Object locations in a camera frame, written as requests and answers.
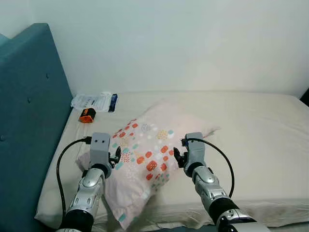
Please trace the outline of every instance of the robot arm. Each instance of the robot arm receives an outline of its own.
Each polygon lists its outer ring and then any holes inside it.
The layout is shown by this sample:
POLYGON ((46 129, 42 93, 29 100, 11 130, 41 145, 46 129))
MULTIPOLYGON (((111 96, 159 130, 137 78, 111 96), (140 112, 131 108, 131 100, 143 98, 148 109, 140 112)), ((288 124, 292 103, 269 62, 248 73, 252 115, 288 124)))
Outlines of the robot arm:
POLYGON ((180 156, 174 148, 179 167, 191 177, 197 193, 201 196, 205 210, 217 226, 218 232, 269 232, 270 230, 242 212, 219 185, 218 178, 207 168, 204 161, 205 145, 190 138, 203 139, 200 132, 186 134, 183 145, 188 152, 180 156))
POLYGON ((104 180, 111 175, 114 163, 119 162, 121 155, 118 147, 116 156, 110 157, 109 144, 109 134, 92 135, 89 170, 83 174, 77 194, 56 232, 91 232, 99 200, 103 195, 104 180))

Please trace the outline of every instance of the pillow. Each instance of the pillow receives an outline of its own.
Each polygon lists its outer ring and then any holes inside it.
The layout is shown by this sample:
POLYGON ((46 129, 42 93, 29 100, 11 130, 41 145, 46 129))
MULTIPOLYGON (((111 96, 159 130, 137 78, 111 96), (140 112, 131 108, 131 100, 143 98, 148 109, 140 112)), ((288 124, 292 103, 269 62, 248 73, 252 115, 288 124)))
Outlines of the pillow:
MULTIPOLYGON (((178 169, 173 148, 186 151, 181 144, 185 134, 200 131, 206 137, 216 129, 218 127, 184 113, 177 104, 164 102, 149 108, 111 135, 110 153, 113 155, 120 146, 122 154, 112 175, 105 180, 104 196, 124 230, 178 169)), ((87 169, 89 153, 79 157, 78 163, 87 169)))

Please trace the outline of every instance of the mattress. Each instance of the mattress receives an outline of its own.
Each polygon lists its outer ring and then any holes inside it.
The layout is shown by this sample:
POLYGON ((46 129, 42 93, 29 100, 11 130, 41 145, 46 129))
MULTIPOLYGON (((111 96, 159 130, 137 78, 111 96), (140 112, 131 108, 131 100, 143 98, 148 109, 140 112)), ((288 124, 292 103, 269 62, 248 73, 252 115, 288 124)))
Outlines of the mattress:
MULTIPOLYGON (((309 108, 288 95, 205 91, 119 94, 115 112, 97 113, 91 124, 80 123, 80 112, 73 109, 46 175, 35 218, 53 228, 60 224, 56 161, 67 144, 96 131, 113 134, 163 98, 177 98, 188 112, 221 127, 209 141, 221 148, 232 163, 232 199, 240 208, 270 227, 309 221, 309 108)), ((75 161, 88 150, 88 145, 75 145, 61 161, 67 205, 82 174, 75 161)), ((231 179, 224 159, 206 147, 205 162, 229 192, 231 179)), ((129 231, 199 228, 210 223, 192 180, 179 169, 150 199, 129 231)), ((102 198, 93 231, 120 230, 102 198)))

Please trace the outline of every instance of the white wall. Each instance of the white wall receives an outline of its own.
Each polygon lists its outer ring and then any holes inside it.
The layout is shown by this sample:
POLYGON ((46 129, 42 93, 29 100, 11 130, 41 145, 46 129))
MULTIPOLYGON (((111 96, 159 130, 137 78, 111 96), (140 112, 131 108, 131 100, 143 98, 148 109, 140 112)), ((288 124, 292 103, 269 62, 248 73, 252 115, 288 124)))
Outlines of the white wall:
POLYGON ((28 0, 0 0, 0 33, 12 38, 34 23, 28 0))
POLYGON ((29 0, 73 94, 309 87, 308 0, 29 0))

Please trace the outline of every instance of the upholstered headboard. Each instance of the upholstered headboard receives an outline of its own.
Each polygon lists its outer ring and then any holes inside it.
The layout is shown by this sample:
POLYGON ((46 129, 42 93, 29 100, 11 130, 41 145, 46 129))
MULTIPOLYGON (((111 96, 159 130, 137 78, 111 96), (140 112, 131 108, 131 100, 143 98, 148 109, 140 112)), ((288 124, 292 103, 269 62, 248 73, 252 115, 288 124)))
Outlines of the upholstered headboard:
POLYGON ((47 24, 0 46, 0 231, 48 231, 33 217, 71 99, 47 24))

